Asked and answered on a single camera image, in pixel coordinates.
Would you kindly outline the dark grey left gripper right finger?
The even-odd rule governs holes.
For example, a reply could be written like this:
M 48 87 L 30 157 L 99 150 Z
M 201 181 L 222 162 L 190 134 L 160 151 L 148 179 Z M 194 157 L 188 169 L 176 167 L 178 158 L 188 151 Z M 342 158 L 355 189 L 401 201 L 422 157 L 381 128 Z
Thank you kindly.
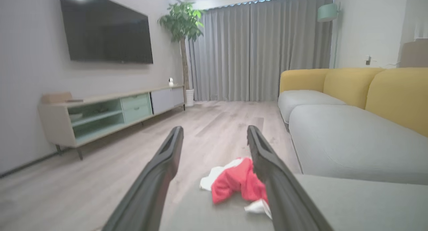
M 274 231 L 334 231 L 257 126 L 247 129 L 253 170 L 266 187 Z

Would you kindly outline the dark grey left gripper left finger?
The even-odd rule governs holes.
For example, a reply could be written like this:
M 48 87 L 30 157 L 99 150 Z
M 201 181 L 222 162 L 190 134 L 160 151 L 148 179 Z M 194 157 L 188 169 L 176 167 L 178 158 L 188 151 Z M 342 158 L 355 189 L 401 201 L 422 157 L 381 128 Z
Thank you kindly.
M 184 130 L 171 129 L 101 231 L 159 231 L 170 182 L 177 174 Z

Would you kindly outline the red jersey with white sleeves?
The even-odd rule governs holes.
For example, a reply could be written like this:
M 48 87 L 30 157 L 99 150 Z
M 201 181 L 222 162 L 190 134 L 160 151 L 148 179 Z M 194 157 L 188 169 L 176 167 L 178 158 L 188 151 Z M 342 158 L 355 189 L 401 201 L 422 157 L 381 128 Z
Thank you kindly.
M 249 157 L 236 158 L 225 166 L 213 167 L 199 182 L 201 190 L 209 191 L 213 204 L 217 205 L 240 193 L 248 202 L 246 213 L 265 214 L 272 219 L 266 185 L 254 172 L 253 160 Z

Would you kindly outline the long grey sofa seat cushion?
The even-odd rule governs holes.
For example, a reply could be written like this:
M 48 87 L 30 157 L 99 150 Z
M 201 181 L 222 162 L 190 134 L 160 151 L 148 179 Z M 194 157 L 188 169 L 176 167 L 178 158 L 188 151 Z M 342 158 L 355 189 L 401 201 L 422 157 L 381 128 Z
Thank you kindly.
M 305 175 L 428 185 L 428 138 L 366 110 L 298 106 L 289 130 Z

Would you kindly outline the short grey sofa seat cushion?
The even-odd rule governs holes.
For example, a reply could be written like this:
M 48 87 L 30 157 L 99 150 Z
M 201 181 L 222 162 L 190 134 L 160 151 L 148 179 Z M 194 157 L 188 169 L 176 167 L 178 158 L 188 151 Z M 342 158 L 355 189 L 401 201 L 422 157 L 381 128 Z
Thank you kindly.
M 314 90 L 290 90 L 279 94 L 278 108 L 287 132 L 291 112 L 301 105 L 346 105 L 344 101 Z

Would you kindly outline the beige and mint TV cabinet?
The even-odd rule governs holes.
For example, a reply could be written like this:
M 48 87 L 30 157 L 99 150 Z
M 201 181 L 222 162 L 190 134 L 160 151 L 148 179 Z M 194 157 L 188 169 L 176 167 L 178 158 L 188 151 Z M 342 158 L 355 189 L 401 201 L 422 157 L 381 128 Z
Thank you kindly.
M 177 107 L 186 107 L 183 85 L 41 103 L 38 112 L 45 136 L 58 154 L 62 147 L 74 149 L 83 160 L 82 146 Z

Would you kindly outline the brown cardboard box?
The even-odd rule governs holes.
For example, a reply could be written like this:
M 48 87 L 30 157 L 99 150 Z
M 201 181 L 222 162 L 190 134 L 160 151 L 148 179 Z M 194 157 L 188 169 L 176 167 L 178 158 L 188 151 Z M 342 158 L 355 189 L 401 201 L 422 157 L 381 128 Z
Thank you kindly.
M 73 96 L 71 92 L 47 93 L 42 95 L 41 103 L 44 103 L 44 104 L 64 103 L 72 99 L 73 99 Z

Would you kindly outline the grey floor-length curtain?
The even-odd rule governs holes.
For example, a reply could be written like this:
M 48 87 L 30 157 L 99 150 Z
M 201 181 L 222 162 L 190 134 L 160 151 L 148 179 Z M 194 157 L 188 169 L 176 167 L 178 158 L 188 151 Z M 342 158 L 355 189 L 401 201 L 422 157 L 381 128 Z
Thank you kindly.
M 330 65 L 333 24 L 318 9 L 333 0 L 263 0 L 205 11 L 190 42 L 196 101 L 274 101 L 280 75 Z

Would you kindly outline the wide yellow sofa back cushion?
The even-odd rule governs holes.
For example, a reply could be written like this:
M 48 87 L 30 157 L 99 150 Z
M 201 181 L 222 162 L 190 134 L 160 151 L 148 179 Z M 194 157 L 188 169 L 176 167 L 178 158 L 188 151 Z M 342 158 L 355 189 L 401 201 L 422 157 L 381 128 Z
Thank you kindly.
M 428 137 L 428 68 L 396 68 L 373 78 L 365 110 Z

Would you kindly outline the tall green potted tree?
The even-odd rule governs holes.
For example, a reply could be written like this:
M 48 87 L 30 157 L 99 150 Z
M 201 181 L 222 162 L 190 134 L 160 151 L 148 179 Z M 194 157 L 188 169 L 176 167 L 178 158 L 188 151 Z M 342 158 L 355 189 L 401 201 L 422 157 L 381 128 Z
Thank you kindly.
M 183 80 L 185 90 L 189 90 L 188 57 L 186 52 L 186 41 L 195 41 L 199 36 L 203 36 L 200 29 L 204 25 L 201 22 L 203 10 L 195 9 L 192 2 L 181 2 L 169 4 L 168 14 L 159 18 L 158 23 L 171 34 L 171 42 L 180 44 Z

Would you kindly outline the mint green floor lamp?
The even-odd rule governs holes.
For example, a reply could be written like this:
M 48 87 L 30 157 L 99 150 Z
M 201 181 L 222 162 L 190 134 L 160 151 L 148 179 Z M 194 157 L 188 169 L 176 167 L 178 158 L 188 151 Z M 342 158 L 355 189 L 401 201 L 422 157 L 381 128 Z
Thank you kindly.
M 336 60 L 337 60 L 337 48 L 338 48 L 338 37 L 340 31 L 340 2 L 337 5 L 336 3 L 330 3 L 326 5 L 322 5 L 318 8 L 317 11 L 317 22 L 333 22 L 336 20 L 336 39 L 334 45 L 334 54 L 333 54 L 333 68 L 336 68 Z

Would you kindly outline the black wall-mounted television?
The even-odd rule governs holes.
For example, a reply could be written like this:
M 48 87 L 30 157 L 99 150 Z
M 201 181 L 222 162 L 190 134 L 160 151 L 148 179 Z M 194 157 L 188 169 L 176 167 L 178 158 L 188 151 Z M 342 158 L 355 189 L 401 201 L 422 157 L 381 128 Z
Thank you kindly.
M 148 16 L 111 0 L 60 0 L 71 61 L 153 64 Z

